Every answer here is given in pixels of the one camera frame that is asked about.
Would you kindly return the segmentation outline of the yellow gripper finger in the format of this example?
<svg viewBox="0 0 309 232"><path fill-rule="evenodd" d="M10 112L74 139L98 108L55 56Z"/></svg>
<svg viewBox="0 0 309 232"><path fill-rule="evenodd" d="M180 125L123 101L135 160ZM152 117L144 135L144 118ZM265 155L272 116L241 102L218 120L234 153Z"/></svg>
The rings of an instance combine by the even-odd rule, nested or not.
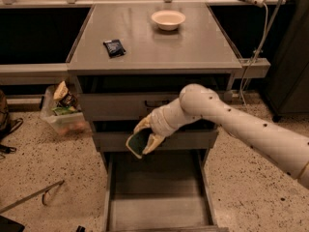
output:
<svg viewBox="0 0 309 232"><path fill-rule="evenodd" d="M146 147L143 150L143 154L147 155L148 153L154 151L163 141L165 137L159 134L151 133L149 135Z"/></svg>
<svg viewBox="0 0 309 232"><path fill-rule="evenodd" d="M139 131L143 130L143 129L148 129L151 126L151 122L150 122L150 115L147 115L146 117L144 117L134 128L133 132L134 133L138 133Z"/></svg>

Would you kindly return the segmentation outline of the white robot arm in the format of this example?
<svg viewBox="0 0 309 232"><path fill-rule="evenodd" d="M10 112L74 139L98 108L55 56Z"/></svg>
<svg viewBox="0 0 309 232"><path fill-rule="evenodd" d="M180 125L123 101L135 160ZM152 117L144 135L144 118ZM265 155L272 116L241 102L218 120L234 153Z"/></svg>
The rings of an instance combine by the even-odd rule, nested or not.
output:
<svg viewBox="0 0 309 232"><path fill-rule="evenodd" d="M134 130L153 132L143 149L148 154L179 128L201 119L222 127L309 188L308 137L233 108L199 84L185 86L175 100L154 109Z"/></svg>

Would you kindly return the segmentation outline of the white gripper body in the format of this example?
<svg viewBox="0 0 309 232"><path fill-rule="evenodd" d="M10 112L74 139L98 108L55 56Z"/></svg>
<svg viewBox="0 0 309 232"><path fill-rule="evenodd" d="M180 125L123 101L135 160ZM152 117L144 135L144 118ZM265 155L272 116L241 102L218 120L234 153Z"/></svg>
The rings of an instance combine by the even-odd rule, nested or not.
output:
<svg viewBox="0 0 309 232"><path fill-rule="evenodd" d="M153 132L163 137L168 137L176 131L175 128L168 124L168 120L165 117L165 110L167 108L168 105L163 105L162 107L155 108L150 114L150 125Z"/></svg>

